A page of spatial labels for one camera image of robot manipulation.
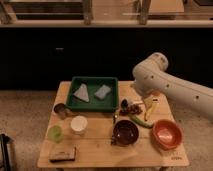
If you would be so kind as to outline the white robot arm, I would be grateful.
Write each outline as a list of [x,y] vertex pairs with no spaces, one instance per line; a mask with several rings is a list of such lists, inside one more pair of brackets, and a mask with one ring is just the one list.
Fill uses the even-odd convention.
[[172,76],[166,72],[167,57],[155,52],[138,63],[132,71],[136,92],[148,97],[153,90],[196,110],[213,122],[213,88]]

